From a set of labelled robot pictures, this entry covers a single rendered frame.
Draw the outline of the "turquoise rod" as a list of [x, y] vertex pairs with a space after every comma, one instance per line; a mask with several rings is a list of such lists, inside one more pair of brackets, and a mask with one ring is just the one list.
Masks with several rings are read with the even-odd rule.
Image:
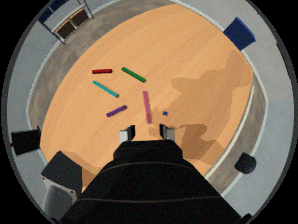
[[99, 84], [98, 82], [94, 81], [92, 82], [93, 84], [95, 84], [96, 86], [100, 87], [101, 89], [103, 89], [104, 91], [108, 92], [109, 94], [111, 94], [114, 97], [118, 97], [119, 95], [114, 93], [113, 91], [109, 90], [108, 88], [104, 87], [103, 85]]

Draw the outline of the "green rod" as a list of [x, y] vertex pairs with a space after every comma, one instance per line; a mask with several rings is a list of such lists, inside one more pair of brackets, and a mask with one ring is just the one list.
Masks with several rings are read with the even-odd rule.
[[129, 69], [127, 69], [127, 68], [125, 68], [125, 67], [122, 67], [121, 70], [124, 71], [125, 73], [131, 75], [132, 77], [138, 79], [139, 81], [141, 81], [141, 82], [143, 82], [143, 83], [145, 82], [145, 78], [143, 78], [143, 77], [139, 76], [138, 74], [136, 74], [136, 73], [130, 71]]

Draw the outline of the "dark red rod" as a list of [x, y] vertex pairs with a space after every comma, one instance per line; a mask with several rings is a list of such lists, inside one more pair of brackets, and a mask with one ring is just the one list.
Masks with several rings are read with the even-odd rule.
[[112, 69], [92, 70], [92, 73], [93, 73], [93, 74], [112, 73]]

